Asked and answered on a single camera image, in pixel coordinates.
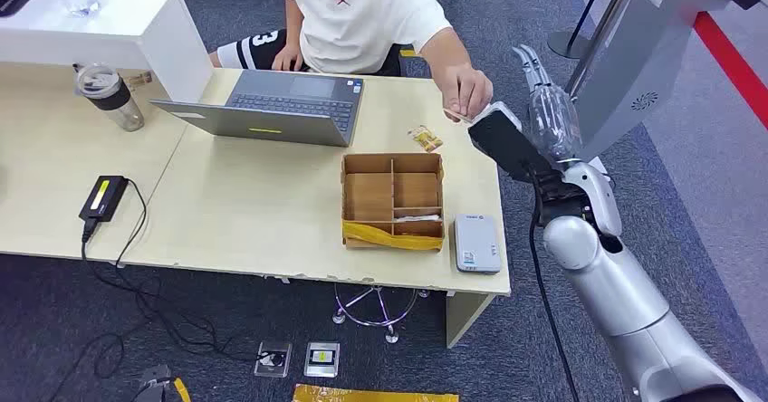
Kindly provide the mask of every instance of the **laptop keyboard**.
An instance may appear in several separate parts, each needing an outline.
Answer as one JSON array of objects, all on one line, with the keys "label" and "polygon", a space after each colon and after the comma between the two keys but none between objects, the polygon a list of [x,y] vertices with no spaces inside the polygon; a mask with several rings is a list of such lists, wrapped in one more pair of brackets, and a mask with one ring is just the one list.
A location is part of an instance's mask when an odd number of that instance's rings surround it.
[{"label": "laptop keyboard", "polygon": [[336,123],[336,127],[342,132],[347,131],[352,116],[352,103],[347,101],[305,100],[254,94],[236,94],[230,99],[227,106],[247,110],[327,115],[331,117],[333,122]]}]

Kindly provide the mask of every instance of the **person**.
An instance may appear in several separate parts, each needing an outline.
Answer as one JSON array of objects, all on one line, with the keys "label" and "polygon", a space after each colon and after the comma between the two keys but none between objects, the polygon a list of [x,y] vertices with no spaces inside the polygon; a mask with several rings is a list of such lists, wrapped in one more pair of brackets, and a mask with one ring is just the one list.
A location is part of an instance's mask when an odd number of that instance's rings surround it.
[{"label": "person", "polygon": [[472,66],[437,0],[285,0],[284,29],[224,45],[210,58],[216,67],[388,74],[393,44],[413,44],[455,114],[472,119],[493,98],[494,85]]}]

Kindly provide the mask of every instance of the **logo on shirt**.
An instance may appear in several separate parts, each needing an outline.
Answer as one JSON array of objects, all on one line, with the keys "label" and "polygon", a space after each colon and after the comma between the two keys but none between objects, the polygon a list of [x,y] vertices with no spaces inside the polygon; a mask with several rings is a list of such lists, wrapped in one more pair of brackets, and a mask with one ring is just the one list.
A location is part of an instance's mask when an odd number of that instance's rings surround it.
[{"label": "logo on shirt", "polygon": [[345,4],[346,6],[351,6],[347,0],[336,0],[336,5]]}]

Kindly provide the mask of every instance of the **black shorts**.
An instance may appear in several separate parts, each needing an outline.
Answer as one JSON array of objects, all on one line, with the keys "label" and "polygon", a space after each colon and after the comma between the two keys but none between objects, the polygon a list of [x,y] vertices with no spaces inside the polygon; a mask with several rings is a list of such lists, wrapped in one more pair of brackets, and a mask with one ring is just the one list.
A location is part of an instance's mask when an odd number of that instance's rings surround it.
[{"label": "black shorts", "polygon": [[[274,57],[285,47],[287,32],[284,29],[246,37],[239,42],[226,44],[216,50],[222,67],[235,69],[272,70]],[[376,74],[378,76],[400,76],[400,46],[394,44]],[[310,67],[302,64],[302,72]]]}]

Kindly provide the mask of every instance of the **speaker grille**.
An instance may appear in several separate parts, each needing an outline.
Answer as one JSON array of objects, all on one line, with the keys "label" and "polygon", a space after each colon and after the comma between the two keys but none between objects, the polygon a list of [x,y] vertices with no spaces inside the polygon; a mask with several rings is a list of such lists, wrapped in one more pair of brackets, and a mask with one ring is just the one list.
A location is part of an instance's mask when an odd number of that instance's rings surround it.
[{"label": "speaker grille", "polygon": [[658,100],[658,93],[649,91],[632,101],[633,110],[646,110]]}]

